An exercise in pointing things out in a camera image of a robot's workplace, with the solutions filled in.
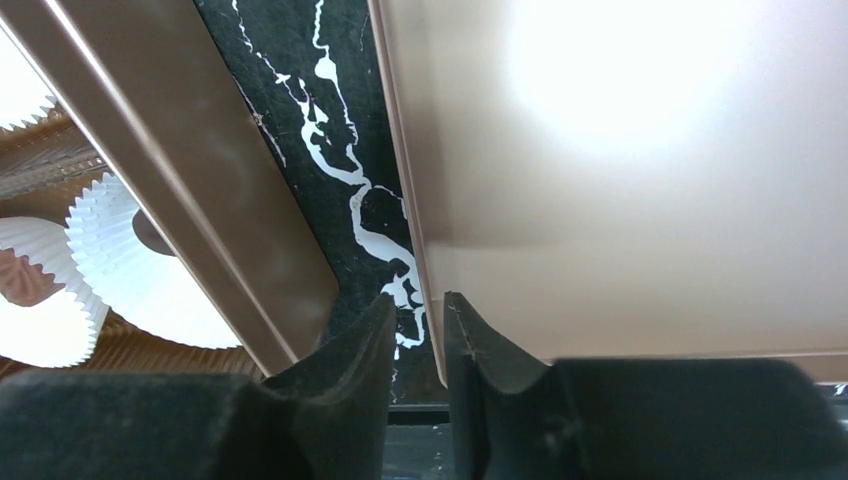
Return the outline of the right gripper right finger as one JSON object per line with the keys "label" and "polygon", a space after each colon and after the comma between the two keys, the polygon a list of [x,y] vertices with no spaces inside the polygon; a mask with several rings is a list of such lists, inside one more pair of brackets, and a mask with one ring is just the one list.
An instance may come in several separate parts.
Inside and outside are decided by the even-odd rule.
{"label": "right gripper right finger", "polygon": [[460,479],[843,479],[847,432],[796,366],[770,359],[545,364],[444,298]]}

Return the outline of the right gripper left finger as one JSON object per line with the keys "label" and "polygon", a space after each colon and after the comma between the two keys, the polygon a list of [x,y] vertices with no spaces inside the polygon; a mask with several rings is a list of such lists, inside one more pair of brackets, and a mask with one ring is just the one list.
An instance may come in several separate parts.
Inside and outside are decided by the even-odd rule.
{"label": "right gripper left finger", "polygon": [[49,373],[1,385],[5,479],[377,479],[395,306],[374,299],[263,382],[239,374]]}

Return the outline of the rose gold box lid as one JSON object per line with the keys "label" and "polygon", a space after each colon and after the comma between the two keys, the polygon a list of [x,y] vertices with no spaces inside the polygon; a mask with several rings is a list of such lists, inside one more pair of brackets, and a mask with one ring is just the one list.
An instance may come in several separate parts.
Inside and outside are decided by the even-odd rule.
{"label": "rose gold box lid", "polygon": [[427,321],[847,379],[843,1],[373,1]]}

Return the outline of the dark brown chocolate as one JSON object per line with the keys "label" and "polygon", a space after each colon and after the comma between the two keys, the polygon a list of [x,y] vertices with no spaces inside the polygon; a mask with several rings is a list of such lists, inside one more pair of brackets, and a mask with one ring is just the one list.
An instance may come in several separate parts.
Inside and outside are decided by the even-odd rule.
{"label": "dark brown chocolate", "polygon": [[143,210],[139,209],[135,212],[132,218],[132,229],[136,238],[148,250],[163,256],[175,256],[173,250],[160,235],[159,231],[152,224]]}

